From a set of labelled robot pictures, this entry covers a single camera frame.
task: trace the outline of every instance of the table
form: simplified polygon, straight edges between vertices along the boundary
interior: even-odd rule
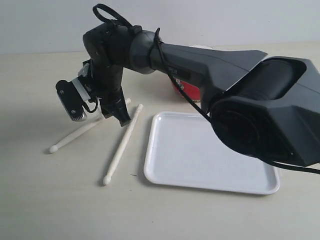
[[[320,42],[221,46],[308,58],[320,68]],[[67,116],[56,92],[73,79],[84,52],[0,55],[0,239],[185,240],[314,239],[320,176],[281,171],[281,186],[253,196],[155,186],[143,164],[153,115],[191,112],[160,72],[125,70],[123,90],[142,103],[132,137],[109,186],[101,180],[124,129],[114,118],[61,148],[45,150],[83,123]]]

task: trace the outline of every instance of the wall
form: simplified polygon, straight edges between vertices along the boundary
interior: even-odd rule
[[[242,45],[320,40],[318,0],[6,0],[0,54],[83,51],[105,3],[167,43]]]

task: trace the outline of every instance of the drumstick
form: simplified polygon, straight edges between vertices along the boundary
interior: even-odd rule
[[[127,98],[125,100],[125,104],[128,105],[131,103],[131,99]],[[92,129],[94,126],[96,126],[97,124],[101,123],[104,120],[104,116],[99,116],[98,119],[94,119],[93,121],[79,127],[77,130],[75,130],[74,132],[70,133],[68,136],[64,137],[63,139],[61,139],[59,142],[57,142],[55,145],[51,146],[49,148],[49,153],[53,154],[56,151],[58,151],[59,148],[62,148],[63,146],[67,145],[68,143],[72,142],[73,140],[75,140],[76,138],[80,137],[82,134],[84,134],[85,132],[87,132],[88,130]]]
[[[132,118],[132,121],[131,123],[129,124],[128,128],[126,129],[125,131],[125,134],[120,142],[120,145],[118,147],[118,149],[116,150],[116,153],[111,161],[111,164],[110,164],[110,167],[108,169],[108,172],[106,173],[104,179],[103,179],[103,184],[104,185],[108,185],[110,182],[111,182],[111,177],[112,175],[114,174],[117,166],[118,166],[118,163],[121,159],[121,156],[122,154],[124,153],[125,151],[125,148],[127,146],[127,143],[131,137],[131,134],[134,130],[134,127],[135,127],[135,124],[137,122],[137,119],[138,119],[138,116],[142,110],[144,106],[142,104],[139,104],[138,107],[136,108],[135,110],[135,113],[133,115],[133,118]]]

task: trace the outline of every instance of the table surface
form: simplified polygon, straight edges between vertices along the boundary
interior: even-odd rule
[[[320,68],[320,42],[216,47],[308,58]],[[277,193],[254,196],[156,186],[145,179],[152,117],[193,108],[160,72],[124,72],[138,122],[109,186],[102,177],[124,134],[109,118],[54,154],[46,149],[83,123],[56,92],[73,79],[84,52],[0,55],[0,239],[311,239],[319,234],[320,177],[281,171]]]

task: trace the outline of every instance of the tray rim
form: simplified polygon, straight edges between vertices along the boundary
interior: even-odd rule
[[[222,192],[233,192],[233,193],[243,193],[243,194],[254,194],[254,195],[271,195],[276,193],[279,188],[280,188],[280,177],[279,177],[279,172],[278,172],[278,168],[271,166],[270,167],[273,169],[273,173],[275,176],[275,181],[276,184],[274,186],[274,188],[270,189],[270,190],[248,190],[248,189],[240,189],[240,188],[234,188],[234,189],[226,189],[226,188],[219,188],[219,187],[215,187],[215,188],[207,188],[207,187],[199,187],[199,186],[192,186],[192,184],[169,184],[165,181],[159,181],[159,180],[155,180],[153,179],[153,177],[148,173],[148,166],[150,165],[151,162],[151,156],[152,156],[152,151],[153,151],[153,145],[154,145],[154,141],[153,139],[155,138],[156,135],[156,125],[157,125],[157,120],[160,116],[165,115],[165,114],[170,114],[170,115],[185,115],[185,116],[192,116],[192,117],[199,117],[201,118],[202,116],[198,113],[190,113],[190,112],[178,112],[178,111],[161,111],[157,114],[155,114],[152,118],[152,123],[151,123],[151,128],[150,128],[150,134],[149,134],[149,138],[148,138],[148,145],[147,145],[147,150],[146,150],[146,155],[145,155],[145,161],[144,161],[144,165],[143,165],[143,173],[145,178],[153,183],[153,184],[157,184],[157,185],[164,185],[164,186],[175,186],[175,187],[182,187],[182,188],[195,188],[195,189],[199,189],[199,190],[211,190],[211,191],[222,191]]]

